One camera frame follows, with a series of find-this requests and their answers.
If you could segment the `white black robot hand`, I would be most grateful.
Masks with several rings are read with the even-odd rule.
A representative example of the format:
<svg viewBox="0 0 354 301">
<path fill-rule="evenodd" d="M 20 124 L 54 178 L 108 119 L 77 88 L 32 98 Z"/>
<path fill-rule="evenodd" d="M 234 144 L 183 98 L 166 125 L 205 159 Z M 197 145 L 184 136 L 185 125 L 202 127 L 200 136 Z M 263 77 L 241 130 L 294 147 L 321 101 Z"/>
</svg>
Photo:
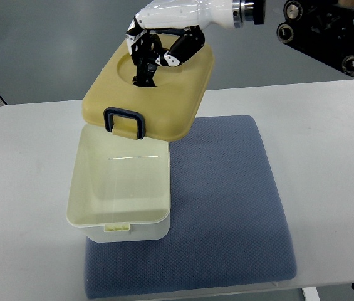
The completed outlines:
<svg viewBox="0 0 354 301">
<path fill-rule="evenodd" d="M 263 24 L 264 17 L 264 1 L 150 2 L 135 14 L 126 32 L 137 67 L 134 85 L 152 87 L 158 67 L 177 67 L 191 59 L 204 46 L 208 25 L 234 29 L 246 21 Z"/>
</svg>

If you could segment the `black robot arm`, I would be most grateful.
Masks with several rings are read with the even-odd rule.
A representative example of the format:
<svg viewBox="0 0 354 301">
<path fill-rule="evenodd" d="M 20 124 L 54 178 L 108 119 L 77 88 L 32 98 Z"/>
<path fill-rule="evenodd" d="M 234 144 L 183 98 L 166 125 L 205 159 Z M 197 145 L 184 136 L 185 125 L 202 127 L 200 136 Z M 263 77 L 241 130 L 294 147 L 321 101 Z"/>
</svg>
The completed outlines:
<svg viewBox="0 0 354 301">
<path fill-rule="evenodd" d="M 286 1 L 278 40 L 354 77 L 354 1 Z"/>
</svg>

